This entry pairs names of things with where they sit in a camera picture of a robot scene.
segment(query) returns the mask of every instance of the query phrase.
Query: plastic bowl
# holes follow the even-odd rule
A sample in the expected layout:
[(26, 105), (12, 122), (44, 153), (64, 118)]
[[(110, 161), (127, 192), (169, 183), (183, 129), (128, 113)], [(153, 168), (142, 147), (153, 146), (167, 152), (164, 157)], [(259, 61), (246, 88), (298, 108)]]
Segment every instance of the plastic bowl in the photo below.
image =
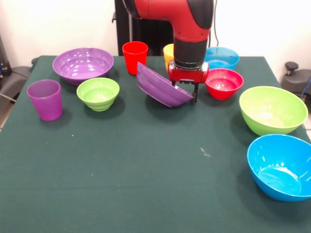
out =
[(90, 109), (101, 112), (110, 108), (115, 101), (120, 87), (109, 78), (93, 78), (84, 81), (77, 88), (77, 96)]
[(209, 63), (209, 69), (226, 68), (235, 70), (240, 61), (239, 55), (224, 47), (210, 47), (206, 50), (205, 62)]
[(280, 201), (311, 198), (311, 144), (284, 134), (257, 138), (247, 151), (257, 185)]
[(227, 100), (243, 86), (243, 83), (244, 79), (239, 73), (218, 68), (209, 71), (205, 86), (215, 99)]
[(113, 64), (113, 56), (107, 51), (79, 48), (57, 56), (52, 66), (64, 81), (78, 86), (85, 80), (107, 76)]
[(158, 73), (138, 63), (137, 83), (140, 89), (168, 107), (177, 107), (193, 99), (193, 96)]
[(258, 135), (288, 134), (308, 117), (305, 103), (293, 93), (273, 86), (256, 86), (240, 96), (240, 108), (248, 127)]

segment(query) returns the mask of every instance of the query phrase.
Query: blue bowl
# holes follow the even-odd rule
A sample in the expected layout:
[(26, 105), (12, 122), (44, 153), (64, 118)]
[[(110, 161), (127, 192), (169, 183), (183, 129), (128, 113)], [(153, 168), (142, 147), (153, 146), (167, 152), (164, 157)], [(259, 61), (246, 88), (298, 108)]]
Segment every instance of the blue bowl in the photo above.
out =
[(279, 201), (311, 198), (311, 144), (285, 134), (268, 134), (249, 146), (247, 160), (257, 185)]
[(240, 57), (233, 50), (223, 47), (211, 47), (206, 50), (204, 61), (209, 63), (209, 69), (226, 68), (235, 70)]

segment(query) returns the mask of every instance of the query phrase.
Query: floor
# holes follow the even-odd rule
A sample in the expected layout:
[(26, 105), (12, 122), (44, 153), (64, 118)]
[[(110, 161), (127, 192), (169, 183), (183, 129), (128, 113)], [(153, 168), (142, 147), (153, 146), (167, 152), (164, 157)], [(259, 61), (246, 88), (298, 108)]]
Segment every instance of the floor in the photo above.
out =
[(3, 109), (3, 111), (0, 112), (0, 132), (2, 128), (4, 127), (5, 122), (7, 118), (9, 117), (13, 108), (14, 108), (14, 105), (10, 103), (7, 105), (7, 107)]
[[(0, 113), (0, 132), (3, 128), (3, 126), (5, 125), (5, 122), (7, 120), (7, 118), (9, 117), (12, 109), (14, 108), (13, 104), (9, 104), (7, 106), (6, 109), (4, 109), (1, 113)], [(309, 114), (309, 118), (307, 119), (306, 123), (304, 124), (305, 128), (307, 130), (307, 134), (309, 136), (309, 138), (311, 139), (311, 113)]]

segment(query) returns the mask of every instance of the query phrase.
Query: red bowl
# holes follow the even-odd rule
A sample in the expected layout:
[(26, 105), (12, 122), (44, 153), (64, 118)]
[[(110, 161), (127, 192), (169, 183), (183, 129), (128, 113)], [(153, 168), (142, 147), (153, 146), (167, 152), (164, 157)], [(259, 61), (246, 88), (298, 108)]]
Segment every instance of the red bowl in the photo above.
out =
[(212, 69), (208, 72), (205, 86), (208, 92), (217, 100), (227, 100), (242, 86), (244, 79), (239, 73), (224, 68)]

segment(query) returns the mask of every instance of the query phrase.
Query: green bowl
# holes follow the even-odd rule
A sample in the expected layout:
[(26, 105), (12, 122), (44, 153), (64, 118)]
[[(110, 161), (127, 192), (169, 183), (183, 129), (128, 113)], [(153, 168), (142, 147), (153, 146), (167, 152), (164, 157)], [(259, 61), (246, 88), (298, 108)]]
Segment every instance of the green bowl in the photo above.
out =
[(84, 81), (77, 88), (77, 96), (90, 109), (102, 112), (110, 108), (115, 101), (120, 87), (109, 78), (93, 78)]
[(298, 96), (273, 86), (249, 88), (241, 94), (239, 102), (246, 124), (260, 136), (291, 133), (309, 114)]

